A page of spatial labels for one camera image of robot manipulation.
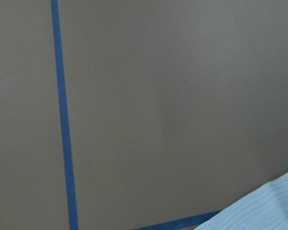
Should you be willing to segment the blue tape line crosswise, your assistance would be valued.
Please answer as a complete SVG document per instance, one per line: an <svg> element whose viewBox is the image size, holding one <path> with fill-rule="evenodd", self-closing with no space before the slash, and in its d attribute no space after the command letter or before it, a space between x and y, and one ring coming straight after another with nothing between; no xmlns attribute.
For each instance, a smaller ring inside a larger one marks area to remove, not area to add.
<svg viewBox="0 0 288 230"><path fill-rule="evenodd" d="M192 226L198 226L203 224L204 222L208 221L218 213L220 213L221 210L204 213L192 217L177 219L173 221L168 221L164 223L154 224L150 226L140 227L136 228L136 230L178 230L183 228L188 228Z"/></svg>

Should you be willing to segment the light blue striped shirt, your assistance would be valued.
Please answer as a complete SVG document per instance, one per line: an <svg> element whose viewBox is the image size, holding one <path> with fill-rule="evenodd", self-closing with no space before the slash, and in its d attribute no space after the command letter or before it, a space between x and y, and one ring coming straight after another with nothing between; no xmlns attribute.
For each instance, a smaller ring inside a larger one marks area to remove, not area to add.
<svg viewBox="0 0 288 230"><path fill-rule="evenodd" d="M244 196L197 230L288 230L288 172Z"/></svg>

